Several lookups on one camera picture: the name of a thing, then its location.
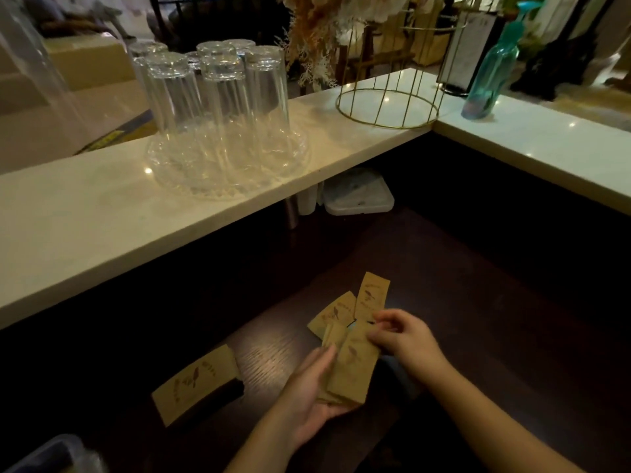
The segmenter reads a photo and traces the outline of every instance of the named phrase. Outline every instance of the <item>right hand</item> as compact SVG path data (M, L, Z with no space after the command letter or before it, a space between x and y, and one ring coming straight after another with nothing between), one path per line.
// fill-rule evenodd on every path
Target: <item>right hand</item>
M397 308L375 312L377 328L368 340L393 354L417 380L431 386L453 367L430 328L420 318Z

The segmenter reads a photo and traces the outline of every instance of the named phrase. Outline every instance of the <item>gold wire frame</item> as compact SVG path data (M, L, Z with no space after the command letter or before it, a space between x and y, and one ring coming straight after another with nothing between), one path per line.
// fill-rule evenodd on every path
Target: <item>gold wire frame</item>
M360 35L358 29L356 29L355 27L357 24L353 24L353 28L351 29L351 37L350 37L350 41L348 45L348 55L346 56L344 73L342 76L342 84L339 88L339 94L335 102L335 107L337 108L337 110L343 116L345 116L346 118L352 119L353 121L359 122L361 124L384 127L384 128L414 129L414 128L421 128L423 126L428 126L432 124L434 121L436 121L440 113L440 106L442 105L442 100L443 100L443 97L445 96L445 92L443 92L440 89L440 85L437 82L438 76L436 76L437 79L436 79L436 82L433 83L433 85L430 83L426 86L423 86L423 76L425 75L427 67L421 66L421 58L423 54L429 53L429 48L431 47L433 38L437 33L438 34L451 34L454 31L461 30L466 26L467 18L470 11L468 9L467 0L463 0L462 5L463 6L461 7L461 11L464 12L464 20L463 22L456 23L456 25L452 28L436 28L435 24L436 24L436 21L438 20L438 14L435 14L433 9L430 12L430 14L424 14L425 15L424 17L427 18L427 22L424 23L424 26L416 26L417 21L421 19L421 16L422 16L422 13L420 12L419 7L413 10L410 10L410 9L402 10L401 12L399 12L399 14L395 15L394 17L390 17L388 21L381 24L381 27L383 28L384 26L387 26L389 22L395 23L394 33L392 34L392 41L391 41L392 48L390 50L390 58L385 59L385 60L380 60L380 63L379 63L379 64L389 65L389 71L387 75L383 75L386 77L386 83L383 87L377 87L377 81L379 78L382 78L382 76L375 76L372 79L370 78L360 79L362 73L365 73L367 69L370 69L370 67L376 66L375 64L376 54L373 54L371 59L364 60L364 50L365 50L365 47L367 46L367 43L365 42L363 37L366 34L366 31L363 31L363 33ZM406 20L407 21L406 26L404 26L403 23L399 25L397 21L400 20L401 16L405 17L407 14L411 14L411 17L408 20ZM414 45L416 45L417 39L420 38L420 43L417 45L417 48L416 48L416 50L418 51L418 54L416 56L413 55L412 57L409 58L409 61L415 61L416 63L416 66L412 67L412 69L414 70L414 75L413 75L412 83L410 84L409 90L407 88L399 89L399 83L401 81L403 70L405 69L405 56L403 56L404 53L400 49L395 50L397 40L399 41L401 40L401 37L397 36L398 34L403 36L404 46L405 46L405 43L409 43L410 40L409 38L405 36L405 33L408 33L408 36L412 37L412 40L410 43L410 50L409 50L410 53L412 53L411 48L414 47ZM384 48L387 47L389 44L389 39L385 31L383 31L381 37L382 37L381 51L383 52ZM353 41L355 42L355 46L357 46L359 42L361 43L361 50L359 54L359 60L357 59L353 60L354 66L351 66L351 68L352 67L355 68L355 79L349 82L347 81L347 78L349 78L349 66L350 66L350 61L351 61L351 46L353 45ZM457 49L458 49L458 46L460 45L459 41L460 39L458 40L458 44L454 48L455 51L454 51L454 55L451 58L450 65L448 67L444 65L440 66L439 73L442 73L443 70L445 69L447 70L446 72L447 79L451 75L451 69L453 68L454 60L456 59L456 55L457 55ZM443 56L443 61L441 62L443 64L445 64L447 60L447 52L450 49L449 45L450 44L448 44L446 48L446 52ZM397 73L392 72L393 65L395 63L400 63L400 68L398 71L398 78L396 79L396 85L392 89L390 88L390 76L391 75L397 76ZM424 90L427 94L425 96L423 96L422 94L419 94L421 90ZM379 107L376 109L376 114L375 114L374 120L372 121L359 118L360 115L365 115L366 111L362 110L361 108L356 109L356 106L355 106L355 99L356 99L357 94L364 93L364 92L372 92L372 93L375 93L377 96L381 95ZM405 99L403 98L403 102L405 103L405 112L403 113L403 119L401 120L400 125L399 124L394 125L394 123L386 124L386 123L383 123L383 121L380 122L380 119L379 119L379 115L382 113L382 110L384 107L384 102L389 101L389 97L393 94L403 95L407 98L407 101L405 101ZM341 104L344 98L347 98L348 96L351 96L350 110L348 110L348 112L344 112L343 108L341 107ZM423 109L427 110L427 116L426 117L423 116L422 118L417 116L416 118L418 118L418 122L413 122L412 124L409 124L409 123L406 124L406 120L408 119L408 115L410 113L411 104L414 105L413 111L418 111L419 106L424 106Z

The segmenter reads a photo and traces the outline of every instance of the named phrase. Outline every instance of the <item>gold wire basket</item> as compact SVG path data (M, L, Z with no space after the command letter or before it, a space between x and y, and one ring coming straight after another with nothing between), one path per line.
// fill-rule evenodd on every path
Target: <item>gold wire basket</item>
M437 37L439 48L446 53L453 32L466 26L465 16L464 22L459 18L451 28L435 28L440 8L435 0L430 13L415 7L385 23L353 24L349 46L340 49L346 62L343 75L338 76L342 84L335 105L342 115L362 124L395 129L420 128L436 121L445 93L437 82L440 65L426 65L433 64ZM447 78L455 54L450 66L440 67ZM371 71L383 66L388 72L374 73L377 76L371 78Z

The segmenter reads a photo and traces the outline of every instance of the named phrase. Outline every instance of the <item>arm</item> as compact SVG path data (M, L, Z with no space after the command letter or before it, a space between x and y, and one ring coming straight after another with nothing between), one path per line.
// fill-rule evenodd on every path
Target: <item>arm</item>
M403 310L375 314L375 344L393 353L426 384L451 416L469 446L491 470L576 473L582 470L545 445L487 398L445 358L429 327Z
M304 359L224 473L281 473L329 418L349 411L344 405L316 402L320 377L335 356L331 346L315 349Z

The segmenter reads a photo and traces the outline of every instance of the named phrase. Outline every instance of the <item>dark wooden surface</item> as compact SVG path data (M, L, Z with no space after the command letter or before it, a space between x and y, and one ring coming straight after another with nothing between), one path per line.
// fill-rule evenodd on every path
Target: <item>dark wooden surface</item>
M629 470L630 220L435 135L373 165L391 213L318 211L288 232L272 206L0 331L0 470L77 433L112 472L220 471L318 345L306 323L366 270L535 435ZM224 342L244 396L167 432L151 391ZM290 470L353 471L407 407L378 365L367 404Z

